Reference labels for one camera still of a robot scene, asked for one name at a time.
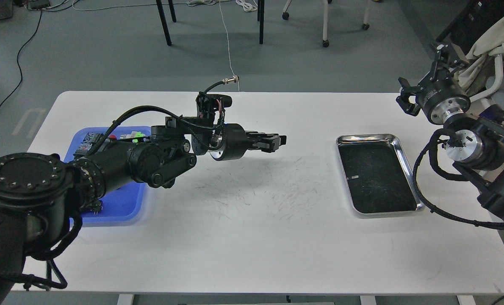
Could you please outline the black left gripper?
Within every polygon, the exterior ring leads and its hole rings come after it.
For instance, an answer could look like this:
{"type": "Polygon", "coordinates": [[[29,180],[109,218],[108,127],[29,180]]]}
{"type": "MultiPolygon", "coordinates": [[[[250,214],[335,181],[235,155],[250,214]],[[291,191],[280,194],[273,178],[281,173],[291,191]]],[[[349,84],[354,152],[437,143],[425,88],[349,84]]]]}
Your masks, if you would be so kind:
{"type": "Polygon", "coordinates": [[[230,123],[224,126],[224,144],[219,150],[210,151],[216,161],[230,161],[242,158],[248,150],[259,150],[273,153],[286,145],[287,136],[278,133],[260,133],[245,131],[240,124],[230,123]]]}

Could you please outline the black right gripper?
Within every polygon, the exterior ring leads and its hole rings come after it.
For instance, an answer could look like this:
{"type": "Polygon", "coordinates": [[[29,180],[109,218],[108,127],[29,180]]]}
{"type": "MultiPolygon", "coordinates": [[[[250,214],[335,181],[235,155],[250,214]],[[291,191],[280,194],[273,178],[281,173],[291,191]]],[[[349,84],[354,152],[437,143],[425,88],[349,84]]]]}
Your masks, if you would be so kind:
{"type": "Polygon", "coordinates": [[[435,52],[430,68],[430,77],[424,77],[418,86],[411,86],[403,77],[396,103],[405,114],[417,116],[422,110],[427,120],[442,125],[453,114],[466,112],[470,108],[470,98],[453,77],[468,68],[468,59],[461,48],[453,43],[433,43],[435,52]],[[416,103],[410,97],[416,96],[416,103]]]}

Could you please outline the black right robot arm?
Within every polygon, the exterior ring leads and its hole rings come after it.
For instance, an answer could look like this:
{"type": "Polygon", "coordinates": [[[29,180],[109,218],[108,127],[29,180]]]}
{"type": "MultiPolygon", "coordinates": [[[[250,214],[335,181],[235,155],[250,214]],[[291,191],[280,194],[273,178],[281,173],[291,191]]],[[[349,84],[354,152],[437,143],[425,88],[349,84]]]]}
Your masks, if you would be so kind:
{"type": "Polygon", "coordinates": [[[401,109],[411,116],[420,111],[439,125],[413,166],[411,185],[417,187],[417,170],[424,155],[438,176],[448,181],[470,182],[479,191],[477,201],[501,222],[483,222],[455,216],[431,203],[420,190],[421,203],[444,218],[494,230],[504,230],[504,110],[492,105],[479,116],[468,114],[471,99],[456,81],[457,72],[470,63],[458,46],[434,43],[429,72],[412,86],[400,77],[401,109]]]}

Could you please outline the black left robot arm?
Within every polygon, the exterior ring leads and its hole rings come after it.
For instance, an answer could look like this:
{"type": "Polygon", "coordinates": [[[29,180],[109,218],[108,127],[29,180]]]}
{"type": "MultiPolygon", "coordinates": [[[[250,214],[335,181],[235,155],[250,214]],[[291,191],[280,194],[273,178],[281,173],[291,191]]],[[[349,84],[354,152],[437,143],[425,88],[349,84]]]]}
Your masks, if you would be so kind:
{"type": "Polygon", "coordinates": [[[108,193],[130,182],[169,189],[206,153],[228,161],[285,145],[285,135],[225,122],[232,99],[210,91],[237,81],[233,76],[200,91],[196,116],[152,105],[127,110],[71,162],[30,152],[0,157],[0,304],[17,283],[67,287],[54,260],[78,236],[81,213],[99,211],[108,193]]]}

